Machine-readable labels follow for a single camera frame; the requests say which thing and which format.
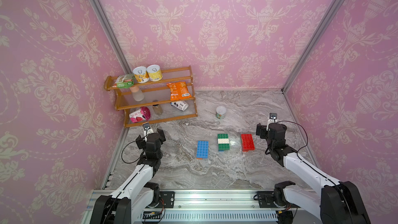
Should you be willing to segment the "red lego brick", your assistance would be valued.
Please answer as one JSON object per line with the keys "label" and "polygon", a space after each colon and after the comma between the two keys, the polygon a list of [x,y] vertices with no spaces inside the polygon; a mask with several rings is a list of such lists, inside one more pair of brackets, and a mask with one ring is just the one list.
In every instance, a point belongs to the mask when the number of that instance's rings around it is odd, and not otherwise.
{"label": "red lego brick", "polygon": [[242,151],[243,152],[248,152],[248,151],[252,151],[255,150],[255,147],[253,145],[244,145],[242,146]]}
{"label": "red lego brick", "polygon": [[254,142],[242,142],[241,143],[242,144],[242,146],[244,146],[244,145],[253,145],[254,146]]}
{"label": "red lego brick", "polygon": [[242,142],[253,142],[253,137],[251,134],[242,134],[241,135]]}

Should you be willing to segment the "light blue large lego brick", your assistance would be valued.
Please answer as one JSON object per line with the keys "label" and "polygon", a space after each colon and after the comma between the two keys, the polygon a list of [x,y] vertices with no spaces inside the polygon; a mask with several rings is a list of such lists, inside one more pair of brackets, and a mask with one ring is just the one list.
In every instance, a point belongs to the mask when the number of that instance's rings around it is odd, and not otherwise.
{"label": "light blue large lego brick", "polygon": [[208,145],[209,145],[208,141],[198,141],[198,150],[200,151],[208,150]]}

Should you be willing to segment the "green lego brick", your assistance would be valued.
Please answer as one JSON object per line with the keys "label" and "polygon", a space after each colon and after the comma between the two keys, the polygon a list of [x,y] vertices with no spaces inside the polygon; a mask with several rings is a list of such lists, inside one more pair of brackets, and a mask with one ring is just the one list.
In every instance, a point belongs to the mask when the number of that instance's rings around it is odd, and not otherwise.
{"label": "green lego brick", "polygon": [[226,151],[230,149],[230,144],[218,144],[218,151]]}
{"label": "green lego brick", "polygon": [[217,138],[218,138],[218,139],[228,139],[229,136],[228,136],[228,134],[223,133],[223,134],[218,134],[218,135],[217,135]]}

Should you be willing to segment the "white lego brick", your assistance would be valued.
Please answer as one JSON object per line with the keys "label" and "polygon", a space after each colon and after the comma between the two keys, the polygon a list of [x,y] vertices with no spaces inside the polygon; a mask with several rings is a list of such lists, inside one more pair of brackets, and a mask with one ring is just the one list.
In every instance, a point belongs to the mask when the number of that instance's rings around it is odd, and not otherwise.
{"label": "white lego brick", "polygon": [[229,139],[218,139],[218,144],[230,144]]}

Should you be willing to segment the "light blue small lego brick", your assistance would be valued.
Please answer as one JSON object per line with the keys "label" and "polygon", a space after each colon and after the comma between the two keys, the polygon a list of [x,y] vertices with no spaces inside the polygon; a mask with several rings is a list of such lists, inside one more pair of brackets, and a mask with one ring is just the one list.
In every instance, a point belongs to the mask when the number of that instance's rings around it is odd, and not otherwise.
{"label": "light blue small lego brick", "polygon": [[208,150],[197,150],[197,157],[198,158],[208,158]]}

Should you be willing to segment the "red lego brick front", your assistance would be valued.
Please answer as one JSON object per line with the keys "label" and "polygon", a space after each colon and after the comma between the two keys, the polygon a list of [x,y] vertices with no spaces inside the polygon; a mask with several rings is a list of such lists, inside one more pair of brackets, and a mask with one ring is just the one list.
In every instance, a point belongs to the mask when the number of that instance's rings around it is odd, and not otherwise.
{"label": "red lego brick front", "polygon": [[248,152],[248,151],[252,151],[255,150],[255,147],[253,145],[244,145],[242,146],[242,151],[243,152]]}

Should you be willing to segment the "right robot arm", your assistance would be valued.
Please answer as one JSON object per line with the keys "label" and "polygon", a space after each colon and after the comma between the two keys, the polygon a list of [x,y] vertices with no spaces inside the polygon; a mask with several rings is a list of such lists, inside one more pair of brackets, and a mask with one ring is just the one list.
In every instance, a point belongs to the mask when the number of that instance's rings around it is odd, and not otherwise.
{"label": "right robot arm", "polygon": [[286,143],[284,122],[257,124],[256,135],[267,142],[265,154],[282,167],[296,174],[312,191],[292,181],[275,184],[272,199],[281,208],[279,224],[291,224],[294,205],[306,210],[324,224],[369,224],[371,222],[357,186],[321,171]]}

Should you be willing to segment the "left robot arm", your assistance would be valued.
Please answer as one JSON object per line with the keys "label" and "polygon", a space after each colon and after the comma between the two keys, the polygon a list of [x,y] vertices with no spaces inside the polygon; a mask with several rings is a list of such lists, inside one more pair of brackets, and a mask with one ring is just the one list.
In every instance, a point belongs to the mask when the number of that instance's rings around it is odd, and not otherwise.
{"label": "left robot arm", "polygon": [[101,195],[94,204],[91,224],[132,224],[147,207],[165,208],[157,183],[151,182],[161,165],[164,131],[138,137],[135,143],[143,151],[135,170],[110,195]]}

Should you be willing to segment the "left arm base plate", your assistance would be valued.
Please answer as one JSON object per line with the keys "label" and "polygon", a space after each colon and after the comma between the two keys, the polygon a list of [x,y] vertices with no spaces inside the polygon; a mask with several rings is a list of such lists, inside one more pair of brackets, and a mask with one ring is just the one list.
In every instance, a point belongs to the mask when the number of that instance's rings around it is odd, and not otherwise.
{"label": "left arm base plate", "polygon": [[175,192],[174,191],[160,191],[159,205],[164,208],[174,208]]}

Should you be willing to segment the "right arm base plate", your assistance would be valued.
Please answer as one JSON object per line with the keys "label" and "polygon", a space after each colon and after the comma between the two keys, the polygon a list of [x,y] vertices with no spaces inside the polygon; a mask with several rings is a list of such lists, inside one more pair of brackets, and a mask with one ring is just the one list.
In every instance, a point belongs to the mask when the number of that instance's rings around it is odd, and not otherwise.
{"label": "right arm base plate", "polygon": [[259,208],[279,208],[274,201],[274,193],[272,191],[257,191],[254,200],[258,202]]}

